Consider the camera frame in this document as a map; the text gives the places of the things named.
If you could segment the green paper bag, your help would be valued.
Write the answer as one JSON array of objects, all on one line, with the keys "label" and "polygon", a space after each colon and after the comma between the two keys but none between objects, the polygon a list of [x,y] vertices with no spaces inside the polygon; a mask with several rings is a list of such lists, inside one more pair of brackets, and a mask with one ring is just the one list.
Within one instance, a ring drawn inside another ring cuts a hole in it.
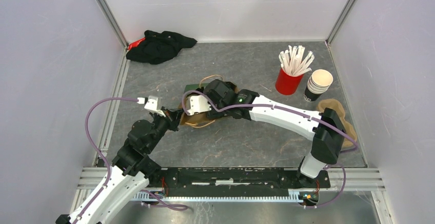
[{"label": "green paper bag", "polygon": [[[203,92],[204,88],[215,79],[224,80],[224,78],[218,74],[206,76],[197,84],[187,84],[183,93],[191,90]],[[196,96],[197,94],[189,94],[183,99],[182,103],[185,104],[190,114],[182,114],[180,121],[181,126],[203,128],[226,116],[225,114],[217,113],[209,103],[205,104],[206,100],[202,96]]]}]

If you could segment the stack of paper cups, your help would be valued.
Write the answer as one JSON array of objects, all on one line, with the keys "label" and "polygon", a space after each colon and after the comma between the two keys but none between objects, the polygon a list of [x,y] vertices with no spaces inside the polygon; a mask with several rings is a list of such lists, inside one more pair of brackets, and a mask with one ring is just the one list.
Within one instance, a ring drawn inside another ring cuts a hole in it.
[{"label": "stack of paper cups", "polygon": [[304,99],[308,102],[316,101],[333,83],[333,75],[324,69],[315,70],[308,79],[304,91]]}]

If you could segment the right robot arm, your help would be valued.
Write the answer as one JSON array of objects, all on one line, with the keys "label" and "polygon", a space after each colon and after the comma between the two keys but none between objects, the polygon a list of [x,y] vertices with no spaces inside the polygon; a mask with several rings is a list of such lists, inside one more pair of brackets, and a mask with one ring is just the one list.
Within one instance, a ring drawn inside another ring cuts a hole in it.
[{"label": "right robot arm", "polygon": [[302,160],[296,180],[302,187],[316,182],[320,171],[335,165],[344,142],[345,128],[337,112],[308,111],[277,103],[257,92],[235,91],[230,83],[213,80],[203,89],[212,109],[235,119],[272,124],[295,132],[312,142],[311,150]]}]

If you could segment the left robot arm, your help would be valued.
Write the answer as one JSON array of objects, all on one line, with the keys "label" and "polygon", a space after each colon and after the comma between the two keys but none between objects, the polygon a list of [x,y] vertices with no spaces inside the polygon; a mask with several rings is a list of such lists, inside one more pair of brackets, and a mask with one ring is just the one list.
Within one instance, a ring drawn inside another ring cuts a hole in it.
[{"label": "left robot arm", "polygon": [[149,154],[167,131],[177,131],[182,109],[163,109],[152,121],[136,121],[118,150],[112,165],[90,196],[72,213],[60,215],[56,223],[109,223],[146,186],[161,181],[161,166]]}]

